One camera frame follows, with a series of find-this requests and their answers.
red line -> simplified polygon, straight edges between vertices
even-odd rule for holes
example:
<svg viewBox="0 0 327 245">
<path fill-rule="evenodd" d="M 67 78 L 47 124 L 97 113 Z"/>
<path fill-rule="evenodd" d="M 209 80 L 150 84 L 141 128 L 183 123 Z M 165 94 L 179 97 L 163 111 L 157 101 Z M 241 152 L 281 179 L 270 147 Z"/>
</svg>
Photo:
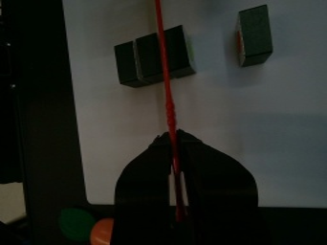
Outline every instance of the red line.
<svg viewBox="0 0 327 245">
<path fill-rule="evenodd" d="M 159 28 L 162 63 L 163 63 L 163 80 L 165 80 L 165 90 L 166 90 L 166 116 L 167 116 L 171 148 L 173 148 L 173 168 L 174 168 L 174 175 L 175 175 L 177 221 L 182 221 L 186 217 L 186 208 L 185 208 L 185 201 L 183 201 L 183 195 L 182 195 L 181 158 L 179 158 L 179 149 L 178 149 L 175 104 L 174 104 L 171 88 L 170 88 L 167 48 L 166 48 L 165 24 L 163 24 L 162 1 L 161 0 L 157 0 L 157 14 L 158 14 L 158 28 Z"/>
</svg>

white table surface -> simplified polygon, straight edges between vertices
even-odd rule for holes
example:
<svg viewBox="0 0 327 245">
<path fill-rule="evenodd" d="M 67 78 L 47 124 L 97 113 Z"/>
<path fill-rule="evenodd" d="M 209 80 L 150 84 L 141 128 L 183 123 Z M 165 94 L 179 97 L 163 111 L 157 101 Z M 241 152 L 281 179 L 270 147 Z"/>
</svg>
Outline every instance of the white table surface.
<svg viewBox="0 0 327 245">
<path fill-rule="evenodd" d="M 238 11 L 267 4 L 275 51 L 241 68 Z M 173 81 L 179 128 L 251 171 L 266 207 L 327 208 L 327 1 L 163 0 L 197 74 Z M 114 46 L 157 31 L 155 1 L 64 0 L 87 198 L 114 204 L 125 166 L 167 131 L 165 85 L 119 84 Z"/>
</svg>

dark green block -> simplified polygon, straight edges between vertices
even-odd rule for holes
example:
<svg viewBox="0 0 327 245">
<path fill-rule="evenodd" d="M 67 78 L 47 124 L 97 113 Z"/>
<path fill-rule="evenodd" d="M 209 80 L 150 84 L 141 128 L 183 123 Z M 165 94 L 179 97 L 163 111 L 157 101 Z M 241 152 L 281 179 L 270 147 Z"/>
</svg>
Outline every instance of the dark green block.
<svg viewBox="0 0 327 245">
<path fill-rule="evenodd" d="M 263 63 L 274 51 L 267 5 L 239 12 L 237 31 L 241 65 Z"/>
<path fill-rule="evenodd" d="M 134 88 L 149 85 L 141 78 L 133 41 L 115 46 L 115 56 L 121 83 Z"/>
<path fill-rule="evenodd" d="M 175 78 L 195 73 L 191 44 L 186 37 L 183 26 L 174 27 L 166 32 L 169 70 Z"/>
<path fill-rule="evenodd" d="M 135 41 L 142 76 L 150 83 L 163 81 L 162 55 L 158 34 L 149 34 Z"/>
<path fill-rule="evenodd" d="M 166 30 L 165 37 L 170 76 L 173 78 L 182 78 L 194 74 L 194 57 L 191 55 L 191 47 L 183 26 Z M 158 34 L 153 33 L 138 38 L 135 44 L 143 79 L 151 83 L 163 81 L 165 76 Z"/>
</svg>

